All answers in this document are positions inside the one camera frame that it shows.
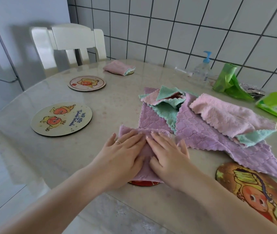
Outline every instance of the hand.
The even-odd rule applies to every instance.
[[[92,179],[93,188],[98,194],[117,189],[140,171],[144,157],[137,157],[146,144],[144,134],[137,131],[123,135],[115,142],[116,134],[107,140],[100,153],[86,167],[88,177]]]
[[[158,160],[152,157],[150,167],[170,187],[185,191],[189,181],[203,175],[190,162],[188,149],[184,140],[180,141],[181,148],[166,135],[152,132],[152,138],[146,138]]]

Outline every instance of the person's left hand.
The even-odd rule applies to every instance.
[[[146,144],[145,135],[132,130],[116,142],[115,138],[113,133],[100,153],[83,168],[98,194],[125,185],[143,166],[144,157],[138,154]]]

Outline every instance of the green plastic bag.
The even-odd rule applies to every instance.
[[[236,69],[236,65],[225,63],[213,86],[213,89],[216,92],[226,93],[228,96],[233,98],[254,101],[254,98],[252,98],[240,87],[235,76]]]

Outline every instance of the table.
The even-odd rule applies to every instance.
[[[50,188],[78,169],[88,165],[119,126],[136,128],[142,103],[138,99],[144,87],[178,87],[198,94],[206,92],[226,102],[253,109],[277,121],[277,117],[226,95],[202,89],[191,83],[187,74],[136,60],[135,73],[120,76],[103,71],[107,62],[98,62],[66,70],[32,86],[0,111],[0,153],[5,158],[15,149],[23,163],[29,163]],[[99,76],[107,82],[100,90],[79,92],[67,84],[75,77]],[[63,137],[44,137],[35,133],[30,121],[37,111],[57,102],[77,101],[93,112],[91,122],[82,130]],[[277,158],[277,132],[267,139]],[[190,150],[191,161],[204,173],[215,177],[216,169],[231,161],[223,152]],[[193,199],[165,184],[142,188],[130,184],[102,194],[80,214],[94,219],[115,233],[222,233]]]

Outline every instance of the chair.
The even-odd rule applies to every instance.
[[[60,24],[51,28],[51,30],[46,27],[30,28],[46,77],[58,73],[54,50],[66,50],[70,68],[78,66],[75,49],[78,49],[82,64],[90,63],[87,48],[95,47],[98,60],[106,59],[102,30],[91,31],[90,28],[78,24]]]

